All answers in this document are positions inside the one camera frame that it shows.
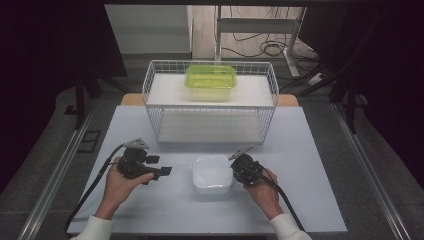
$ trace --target white plastic bowl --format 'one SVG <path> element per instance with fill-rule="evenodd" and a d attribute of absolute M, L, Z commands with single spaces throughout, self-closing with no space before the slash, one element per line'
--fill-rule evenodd
<path fill-rule="evenodd" d="M 231 162 L 225 155 L 200 156 L 193 161 L 193 183 L 200 194 L 221 194 L 233 184 Z"/>

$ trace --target wire basket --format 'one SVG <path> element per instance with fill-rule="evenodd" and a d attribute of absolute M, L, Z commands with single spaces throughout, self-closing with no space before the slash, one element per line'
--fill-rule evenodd
<path fill-rule="evenodd" d="M 204 100 L 184 85 L 192 65 L 231 66 L 237 86 L 224 99 Z M 152 61 L 144 103 L 158 142 L 262 144 L 278 103 L 271 63 Z"/>

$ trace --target black cable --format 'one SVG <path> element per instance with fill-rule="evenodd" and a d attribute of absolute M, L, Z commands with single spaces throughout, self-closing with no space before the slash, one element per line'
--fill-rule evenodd
<path fill-rule="evenodd" d="M 65 234 L 69 237 L 72 238 L 73 236 L 71 234 L 68 233 L 68 228 L 69 225 L 71 224 L 72 220 L 74 219 L 75 215 L 78 213 L 78 211 L 81 209 L 82 205 L 85 203 L 85 201 L 87 200 L 88 196 L 90 196 L 91 192 L 93 192 L 94 188 L 96 188 L 97 184 L 99 183 L 100 179 L 102 178 L 103 174 L 106 172 L 106 169 L 109 167 L 109 165 L 113 164 L 110 163 L 113 156 L 116 154 L 116 152 L 119 151 L 119 149 L 121 149 L 124 146 L 124 144 L 119 145 L 113 152 L 112 154 L 109 156 L 108 159 L 106 159 L 105 163 L 103 164 L 102 168 L 100 169 L 99 173 L 97 174 L 96 179 L 94 179 L 93 183 L 91 184 L 91 186 L 87 189 L 87 191 L 84 193 L 83 197 L 81 198 L 81 200 L 79 201 L 77 207 L 74 209 L 74 211 L 71 213 L 71 215 L 69 216 L 68 220 L 66 221 L 65 224 Z"/>
<path fill-rule="evenodd" d="M 281 187 L 280 187 L 280 186 L 278 186 L 278 184 L 276 184 L 276 183 L 274 182 L 274 180 L 272 180 L 272 178 L 267 178 L 267 177 L 265 177 L 264 175 L 259 174 L 259 173 L 255 172 L 255 171 L 252 171 L 252 170 L 250 170 L 249 168 L 246 168 L 246 167 L 243 167 L 243 169 L 245 169 L 245 170 L 247 170 L 247 171 L 251 172 L 251 173 L 252 173 L 252 174 L 254 174 L 256 177 L 258 177 L 258 178 L 260 178 L 260 179 L 264 180 L 266 183 L 268 183 L 269 185 L 271 185 L 271 187 L 273 187 L 274 189 L 276 189 L 276 190 L 277 190 L 277 192 L 280 194 L 280 196 L 283 198 L 283 200 L 284 200 L 284 202 L 286 203 L 287 207 L 289 208 L 289 211 L 290 211 L 290 213 L 292 214 L 293 219 L 294 219 L 294 221 L 297 223 L 297 226 L 299 227 L 299 229 L 300 229 L 300 230 L 302 230 L 302 231 L 305 231 L 305 229 L 303 228 L 302 223 L 300 223 L 300 220 L 299 220 L 299 218 L 297 217 L 296 212 L 294 211 L 293 207 L 291 206 L 290 201 L 289 201 L 289 199 L 287 198 L 287 195 L 284 193 L 283 189 L 281 189 Z"/>

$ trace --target white tabletop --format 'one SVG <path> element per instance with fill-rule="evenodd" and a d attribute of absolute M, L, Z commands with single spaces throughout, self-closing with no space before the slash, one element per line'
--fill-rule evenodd
<path fill-rule="evenodd" d="M 170 176 L 137 187 L 116 212 L 114 232 L 140 235 L 173 234 L 271 234 L 273 229 L 261 210 L 238 182 L 228 193 L 201 195 L 194 189 L 192 162 L 208 154 L 231 155 L 238 145 L 158 144 L 144 107 L 116 109 L 86 189 L 101 165 L 120 144 L 142 137 L 149 154 L 160 155 L 159 164 L 170 166 Z M 347 231 L 323 168 L 305 115 L 300 107 L 277 108 L 263 145 L 249 154 L 278 175 L 307 232 Z M 97 209 L 105 178 L 76 215 L 70 233 L 79 233 Z M 283 200 L 280 204 L 289 212 Z"/>

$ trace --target human hand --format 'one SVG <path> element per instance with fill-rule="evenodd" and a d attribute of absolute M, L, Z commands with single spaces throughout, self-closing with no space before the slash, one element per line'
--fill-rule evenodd
<path fill-rule="evenodd" d="M 262 175 L 266 178 L 271 177 L 277 183 L 277 175 L 271 172 L 271 170 L 265 169 Z M 278 192 L 269 183 L 258 179 L 251 185 L 243 185 L 243 188 L 246 189 L 252 200 L 262 209 L 269 220 L 284 213 L 278 204 Z"/>
<path fill-rule="evenodd" d="M 135 179 L 127 179 L 118 170 L 118 163 L 121 157 L 114 160 L 114 164 L 109 169 L 106 177 L 106 186 L 103 193 L 102 202 L 96 211 L 95 217 L 110 220 L 119 208 L 138 185 L 153 178 L 153 173 L 142 175 Z"/>

